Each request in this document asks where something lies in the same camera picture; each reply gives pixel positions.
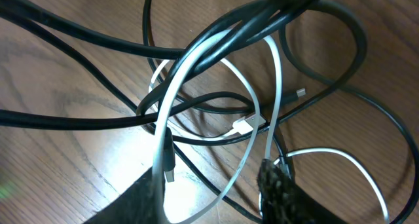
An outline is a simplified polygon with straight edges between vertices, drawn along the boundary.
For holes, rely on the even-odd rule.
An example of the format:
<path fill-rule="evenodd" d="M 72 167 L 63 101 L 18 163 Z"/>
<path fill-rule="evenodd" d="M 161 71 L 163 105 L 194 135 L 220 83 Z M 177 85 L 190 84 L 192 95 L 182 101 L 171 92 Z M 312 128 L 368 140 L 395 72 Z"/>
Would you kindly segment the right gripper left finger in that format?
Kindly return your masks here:
<path fill-rule="evenodd" d="M 149 168 L 116 200 L 97 212 L 84 224 L 155 224 L 158 214 L 152 192 Z"/>

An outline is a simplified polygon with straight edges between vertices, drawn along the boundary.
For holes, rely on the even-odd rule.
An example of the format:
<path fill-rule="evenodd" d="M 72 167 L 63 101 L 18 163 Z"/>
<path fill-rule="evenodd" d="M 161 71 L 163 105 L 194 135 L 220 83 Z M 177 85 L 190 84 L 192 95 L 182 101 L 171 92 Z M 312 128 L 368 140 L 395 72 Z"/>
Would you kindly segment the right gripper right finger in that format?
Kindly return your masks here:
<path fill-rule="evenodd" d="M 287 177 L 271 160 L 257 175 L 263 224 L 345 224 Z"/>

